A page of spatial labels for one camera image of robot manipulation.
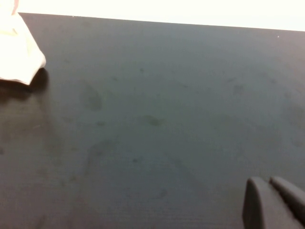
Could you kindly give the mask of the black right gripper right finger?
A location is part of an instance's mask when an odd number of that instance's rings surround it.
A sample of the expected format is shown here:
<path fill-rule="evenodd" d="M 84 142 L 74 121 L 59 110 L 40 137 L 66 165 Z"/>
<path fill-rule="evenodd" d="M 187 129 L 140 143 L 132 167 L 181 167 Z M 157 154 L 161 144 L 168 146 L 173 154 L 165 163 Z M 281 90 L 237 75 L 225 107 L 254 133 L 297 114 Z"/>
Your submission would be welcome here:
<path fill-rule="evenodd" d="M 279 193 L 294 216 L 305 221 L 305 192 L 281 177 L 271 177 L 269 183 Z"/>

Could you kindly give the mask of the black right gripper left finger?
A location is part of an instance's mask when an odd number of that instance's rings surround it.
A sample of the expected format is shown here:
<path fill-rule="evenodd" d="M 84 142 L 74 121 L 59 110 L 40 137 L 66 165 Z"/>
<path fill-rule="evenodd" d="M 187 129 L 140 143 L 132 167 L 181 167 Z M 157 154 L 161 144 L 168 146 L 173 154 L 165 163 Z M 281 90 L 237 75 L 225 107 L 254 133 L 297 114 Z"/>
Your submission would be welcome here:
<path fill-rule="evenodd" d="M 245 229 L 303 229 L 275 188 L 260 177 L 246 182 L 243 204 Z"/>

